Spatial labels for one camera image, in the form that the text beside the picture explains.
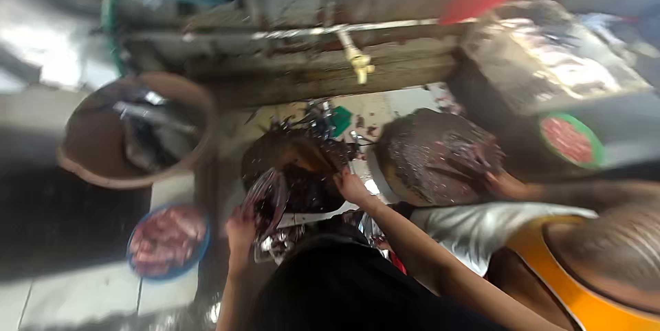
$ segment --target raw meat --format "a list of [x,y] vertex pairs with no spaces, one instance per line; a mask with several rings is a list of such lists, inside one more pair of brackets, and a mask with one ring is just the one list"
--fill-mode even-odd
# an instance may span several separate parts
[[577,163],[593,161],[589,138],[568,121],[548,117],[541,122],[543,135],[557,151]]
[[206,235],[206,223],[195,208],[178,205],[161,210],[135,228],[129,251],[135,271],[161,276],[183,266]]

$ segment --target bowl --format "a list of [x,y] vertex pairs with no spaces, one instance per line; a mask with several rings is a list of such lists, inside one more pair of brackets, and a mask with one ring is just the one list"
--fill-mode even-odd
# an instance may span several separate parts
[[133,240],[133,235],[135,234],[135,230],[137,227],[139,227],[141,224],[144,224],[147,220],[149,220],[155,213],[161,212],[163,210],[167,210],[169,208],[173,208],[175,206],[182,205],[184,203],[180,202],[169,202],[165,203],[163,205],[160,205],[159,207],[153,209],[150,211],[148,214],[142,217],[140,221],[137,222],[135,225],[135,228],[133,228],[133,232],[131,232],[131,236],[128,239],[128,243],[126,245],[126,258],[128,260],[128,265],[131,267],[131,269],[140,277],[143,279],[149,279],[149,280],[154,280],[154,281],[165,281],[168,279],[173,279],[178,276],[181,276],[188,272],[190,269],[194,268],[196,265],[198,265],[199,261],[202,260],[204,257],[204,254],[206,253],[206,250],[209,248],[209,243],[210,243],[210,222],[209,218],[204,215],[204,224],[206,225],[206,233],[204,234],[204,239],[202,239],[201,242],[197,244],[195,247],[193,254],[186,260],[183,266],[180,267],[171,267],[169,271],[165,274],[161,274],[158,276],[149,276],[149,275],[142,275],[137,273],[135,270],[135,265],[133,264],[133,254],[131,253],[131,242]]

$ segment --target plastic bag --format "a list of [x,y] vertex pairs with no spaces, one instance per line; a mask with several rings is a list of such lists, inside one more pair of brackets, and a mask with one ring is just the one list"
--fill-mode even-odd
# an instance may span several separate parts
[[[273,167],[263,173],[247,192],[241,209],[243,212],[246,209],[255,209],[257,234],[259,234],[257,243],[274,234],[285,212],[287,194],[285,175]],[[259,209],[258,204],[262,201],[268,202],[269,206],[263,205],[264,208]],[[266,208],[273,210],[272,219],[268,217],[270,211],[265,211]]]

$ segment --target metal pipe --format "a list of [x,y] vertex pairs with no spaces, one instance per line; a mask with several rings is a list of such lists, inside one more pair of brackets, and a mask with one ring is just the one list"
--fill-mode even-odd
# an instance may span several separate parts
[[[459,23],[473,23],[476,18],[467,18]],[[360,23],[360,24],[335,24],[333,26],[320,26],[302,29],[284,29],[279,31],[250,32],[227,28],[215,33],[175,32],[175,31],[141,31],[127,35],[129,40],[183,40],[185,42],[215,40],[219,36],[236,36],[249,34],[252,40],[290,38],[300,36],[319,36],[321,34],[333,34],[339,31],[373,31],[376,29],[392,29],[407,26],[436,25],[438,19],[410,19],[407,21],[393,21],[383,23]]]
[[[472,23],[476,18],[467,18],[459,23]],[[335,24],[333,26],[319,26],[314,28],[286,29],[281,31],[254,32],[252,40],[264,38],[290,38],[298,36],[318,36],[320,34],[337,33],[339,31],[372,31],[374,29],[400,28],[405,26],[428,26],[438,24],[439,19],[409,19],[407,21],[393,21],[382,23],[360,23],[360,24]]]

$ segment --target hand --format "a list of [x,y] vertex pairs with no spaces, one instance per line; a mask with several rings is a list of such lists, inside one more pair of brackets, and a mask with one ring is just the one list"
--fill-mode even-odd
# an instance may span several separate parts
[[501,171],[497,175],[486,173],[486,179],[491,192],[500,198],[526,200],[530,197],[531,186],[517,180],[506,171]]
[[334,175],[334,183],[346,201],[355,203],[361,208],[364,207],[364,204],[369,199],[373,198],[373,195],[364,186],[360,177],[351,174],[348,167],[344,167],[341,173]]
[[238,206],[224,228],[229,239],[229,273],[240,274],[250,262],[250,249],[257,234],[254,209],[243,211],[242,206]]

